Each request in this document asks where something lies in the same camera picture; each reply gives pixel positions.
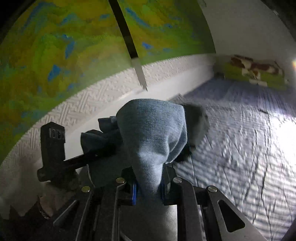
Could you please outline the blue denim garment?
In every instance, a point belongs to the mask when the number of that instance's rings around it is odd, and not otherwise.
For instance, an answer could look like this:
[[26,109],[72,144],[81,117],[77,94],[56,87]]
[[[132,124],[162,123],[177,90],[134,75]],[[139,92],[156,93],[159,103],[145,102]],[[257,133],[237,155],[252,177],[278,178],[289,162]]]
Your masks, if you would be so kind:
[[142,197],[157,201],[163,164],[174,161],[187,143],[184,108],[169,101],[134,99],[116,116],[98,122],[99,130],[80,137],[83,152],[98,155],[88,164],[94,186],[104,186],[132,167]]

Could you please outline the dark grey folded garment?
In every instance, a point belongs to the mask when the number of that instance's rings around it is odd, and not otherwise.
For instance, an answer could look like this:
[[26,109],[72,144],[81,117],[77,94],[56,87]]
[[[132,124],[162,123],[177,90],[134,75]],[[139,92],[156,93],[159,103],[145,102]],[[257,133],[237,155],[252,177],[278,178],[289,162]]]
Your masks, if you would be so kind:
[[209,120],[205,109],[199,105],[184,104],[187,143],[174,160],[182,163],[191,157],[192,152],[198,147],[209,129]]

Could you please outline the striped blue white bedspread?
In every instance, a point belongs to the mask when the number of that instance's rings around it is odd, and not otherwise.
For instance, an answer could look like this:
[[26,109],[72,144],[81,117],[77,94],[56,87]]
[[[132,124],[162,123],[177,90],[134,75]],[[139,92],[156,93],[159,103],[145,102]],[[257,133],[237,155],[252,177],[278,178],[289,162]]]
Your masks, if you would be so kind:
[[295,90],[212,79],[174,103],[201,106],[209,129],[177,174],[216,186],[267,240],[295,220]]

